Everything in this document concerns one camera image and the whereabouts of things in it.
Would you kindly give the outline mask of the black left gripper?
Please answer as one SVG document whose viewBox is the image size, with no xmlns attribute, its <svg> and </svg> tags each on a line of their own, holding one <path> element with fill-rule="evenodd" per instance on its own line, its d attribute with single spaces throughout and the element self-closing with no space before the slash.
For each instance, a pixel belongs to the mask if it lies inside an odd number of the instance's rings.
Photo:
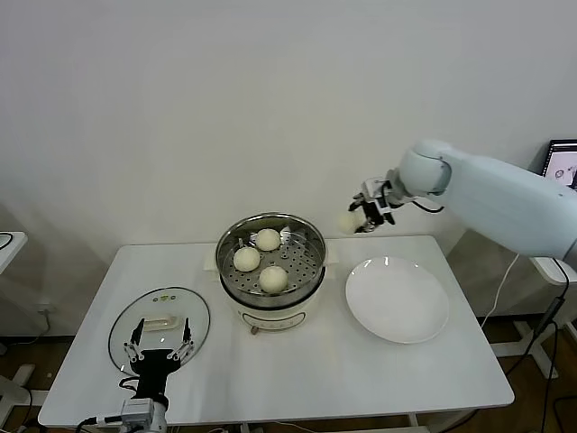
<svg viewBox="0 0 577 433">
<path fill-rule="evenodd" d="M 194 350 L 189 319 L 186 318 L 182 341 L 176 349 L 148 349 L 141 351 L 140 342 L 144 327 L 142 318 L 124 342 L 124 351 L 132 361 L 132 370 L 138 376 L 135 398 L 156 398 L 165 395 L 168 376 L 175 373 L 181 361 Z"/>
</svg>

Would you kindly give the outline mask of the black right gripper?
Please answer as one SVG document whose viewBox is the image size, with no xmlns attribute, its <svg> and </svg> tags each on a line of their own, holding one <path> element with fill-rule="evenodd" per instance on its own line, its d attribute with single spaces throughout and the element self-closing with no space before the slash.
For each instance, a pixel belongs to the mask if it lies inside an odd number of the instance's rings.
<svg viewBox="0 0 577 433">
<path fill-rule="evenodd" d="M 359 192 L 353 196 L 348 211 L 354 212 L 359 208 L 364 209 L 365 216 L 355 218 L 355 234 L 371 233 L 377 226 L 396 224 L 385 196 L 366 199 L 364 194 Z"/>
</svg>

